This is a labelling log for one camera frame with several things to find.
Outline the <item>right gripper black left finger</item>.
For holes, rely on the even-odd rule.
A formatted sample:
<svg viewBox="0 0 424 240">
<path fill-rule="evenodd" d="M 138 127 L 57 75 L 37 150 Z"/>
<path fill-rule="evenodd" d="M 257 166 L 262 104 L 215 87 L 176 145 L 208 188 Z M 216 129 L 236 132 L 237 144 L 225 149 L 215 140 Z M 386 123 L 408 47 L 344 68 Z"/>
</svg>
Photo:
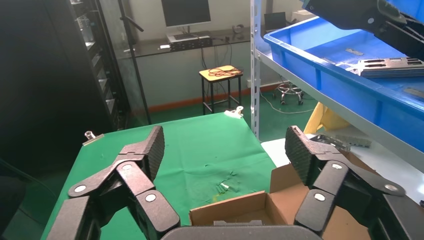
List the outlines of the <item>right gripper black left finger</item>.
<svg viewBox="0 0 424 240">
<path fill-rule="evenodd" d="M 110 166 L 69 189 L 47 238 L 98 240 L 102 227 L 124 208 L 148 240 L 178 228 L 179 215 L 154 185 L 164 151 L 160 125 L 145 140 L 125 145 Z"/>
</svg>

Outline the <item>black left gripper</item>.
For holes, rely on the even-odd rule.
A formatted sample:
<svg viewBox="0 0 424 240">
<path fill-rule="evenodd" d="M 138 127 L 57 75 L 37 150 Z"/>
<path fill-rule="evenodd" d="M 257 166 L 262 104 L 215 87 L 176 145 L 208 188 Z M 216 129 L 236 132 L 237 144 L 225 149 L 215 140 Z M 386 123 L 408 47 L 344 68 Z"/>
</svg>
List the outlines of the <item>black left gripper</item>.
<svg viewBox="0 0 424 240">
<path fill-rule="evenodd" d="M 386 0 L 303 0 L 302 8 L 342 30 L 375 32 L 375 37 L 407 57 L 424 60 L 424 38 L 391 23 L 405 25 L 407 20 Z"/>
</svg>

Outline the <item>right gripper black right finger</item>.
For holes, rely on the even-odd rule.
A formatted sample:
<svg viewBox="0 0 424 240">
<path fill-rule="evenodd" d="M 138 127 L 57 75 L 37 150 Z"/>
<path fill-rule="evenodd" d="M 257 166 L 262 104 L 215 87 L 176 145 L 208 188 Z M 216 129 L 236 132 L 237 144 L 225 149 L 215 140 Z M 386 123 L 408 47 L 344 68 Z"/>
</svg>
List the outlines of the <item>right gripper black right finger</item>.
<svg viewBox="0 0 424 240">
<path fill-rule="evenodd" d="M 346 210 L 368 236 L 405 236 L 405 190 L 349 161 L 330 144 L 308 139 L 297 127 L 286 132 L 285 152 L 308 193 L 294 223 L 318 236 L 336 207 Z"/>
</svg>

